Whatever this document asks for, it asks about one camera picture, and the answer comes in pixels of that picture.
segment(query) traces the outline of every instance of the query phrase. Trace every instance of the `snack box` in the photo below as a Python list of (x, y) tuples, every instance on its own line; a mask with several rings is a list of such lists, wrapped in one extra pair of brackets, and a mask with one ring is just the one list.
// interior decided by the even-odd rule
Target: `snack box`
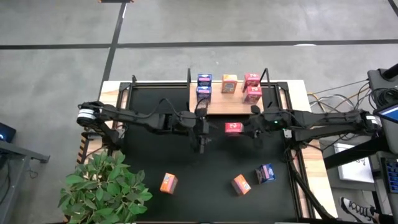
[(209, 103), (211, 101), (211, 87), (208, 86), (198, 86), (197, 87), (197, 101), (201, 99), (208, 99)]
[(166, 173), (164, 175), (162, 185), (160, 186), (160, 191), (173, 194), (177, 182), (178, 179), (173, 174)]
[(228, 136), (237, 136), (243, 132), (242, 123), (225, 123), (225, 134)]
[(246, 182), (242, 174), (232, 180), (232, 186), (238, 195), (245, 195), (251, 189), (250, 185)]
[(238, 84), (238, 76), (236, 75), (223, 75), (223, 86), (221, 87), (222, 93), (234, 93), (236, 85)]
[(248, 86), (243, 93), (243, 103), (255, 105), (261, 98), (262, 91), (260, 87)]
[(260, 184), (276, 180), (271, 164), (261, 165), (256, 169), (256, 174)]
[(246, 73), (244, 74), (244, 80), (242, 84), (242, 92), (246, 90), (248, 86), (259, 86), (260, 85), (260, 75), (256, 73)]
[(211, 86), (212, 74), (198, 74), (198, 86)]

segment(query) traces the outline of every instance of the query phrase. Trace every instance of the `gray floor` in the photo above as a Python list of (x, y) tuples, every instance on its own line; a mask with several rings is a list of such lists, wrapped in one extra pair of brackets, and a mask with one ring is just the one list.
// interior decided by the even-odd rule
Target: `gray floor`
[[(3, 0), (0, 45), (108, 44), (119, 8), (95, 0)], [(119, 43), (353, 39), (398, 39), (387, 0), (138, 0), (127, 6)], [(107, 56), (108, 49), (0, 50), (0, 122), (17, 129), (17, 145), (51, 154), (47, 165), (31, 162), (39, 177), (26, 178), (12, 223), (62, 219), (59, 190), (74, 168), (81, 131), (76, 106), (97, 98)], [(268, 67), (272, 79), (303, 79), (316, 92), (397, 62), (398, 45), (117, 49), (109, 79), (182, 80), (188, 67), (220, 79)], [(350, 96), (361, 85), (320, 96)], [(370, 110), (367, 101), (362, 107)], [(372, 203), (368, 192), (333, 195)]]

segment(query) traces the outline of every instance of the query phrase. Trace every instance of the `potted plant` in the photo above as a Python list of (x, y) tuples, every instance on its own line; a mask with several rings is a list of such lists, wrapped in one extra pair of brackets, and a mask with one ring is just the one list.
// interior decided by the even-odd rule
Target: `potted plant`
[(145, 173), (129, 172), (124, 158), (121, 152), (93, 154), (67, 176), (58, 207), (70, 223), (131, 223), (147, 210), (144, 202), (152, 194), (142, 183)]

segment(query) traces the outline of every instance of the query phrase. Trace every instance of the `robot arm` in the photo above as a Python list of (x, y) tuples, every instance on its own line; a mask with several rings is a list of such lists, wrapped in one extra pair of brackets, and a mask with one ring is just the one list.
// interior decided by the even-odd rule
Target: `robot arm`
[(347, 133), (372, 135), (381, 128), (373, 115), (362, 110), (315, 114), (268, 108), (260, 113), (257, 106), (252, 106), (252, 112), (254, 115), (243, 124), (243, 134), (254, 139), (262, 133), (284, 130), (285, 136), (294, 142), (307, 142)]
[(195, 152), (204, 151), (205, 136), (209, 132), (209, 125), (203, 117), (189, 111), (173, 114), (149, 113), (142, 114), (135, 111), (116, 109), (113, 105), (105, 105), (100, 101), (86, 102), (79, 106), (77, 123), (91, 128), (103, 138), (103, 144), (121, 147), (119, 132), (110, 129), (106, 121), (119, 121), (146, 128), (154, 134), (177, 134), (189, 136)]

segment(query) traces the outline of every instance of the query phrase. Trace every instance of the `sneaker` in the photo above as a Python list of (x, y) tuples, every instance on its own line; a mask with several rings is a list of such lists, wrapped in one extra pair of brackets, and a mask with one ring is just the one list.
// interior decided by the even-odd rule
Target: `sneaker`
[(372, 223), (374, 221), (373, 207), (370, 208), (362, 207), (344, 197), (340, 197), (340, 207), (344, 210), (344, 212), (354, 216), (357, 222)]

